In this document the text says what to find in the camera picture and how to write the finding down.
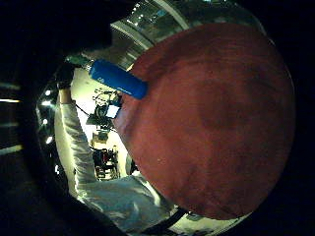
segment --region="fluorescent light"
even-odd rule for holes
[[[46,144],[49,145],[52,142],[53,138],[52,136],[49,136],[46,140]]]
[[[41,103],[41,105],[44,105],[44,106],[51,105],[51,101],[45,100],[44,102]]]
[[[20,102],[19,100],[14,100],[14,99],[0,99],[0,102],[13,102],[13,103],[16,103],[16,102]]]
[[[5,147],[5,148],[0,149],[0,155],[10,154],[10,153],[22,150],[22,149],[23,149],[22,145],[16,145],[16,146],[12,146],[12,147]]]

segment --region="blue cylinder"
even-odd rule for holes
[[[105,60],[94,61],[89,74],[95,81],[125,92],[137,99],[142,99],[147,94],[148,84],[146,82]]]

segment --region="red dome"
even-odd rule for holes
[[[277,183],[294,130],[293,87],[275,46],[255,29],[207,24],[157,44],[132,73],[115,127],[166,198],[215,219],[247,214]]]

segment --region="white lab coat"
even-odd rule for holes
[[[141,174],[98,181],[93,152],[82,130],[75,102],[60,104],[60,110],[74,158],[75,188],[79,201],[98,209],[121,230],[133,235],[170,216],[173,204],[160,195]]]

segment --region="cable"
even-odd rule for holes
[[[77,106],[83,113],[85,113],[88,117],[90,116],[89,113],[86,112],[84,109],[82,109],[80,106],[78,106],[77,104],[76,104],[76,106]]]

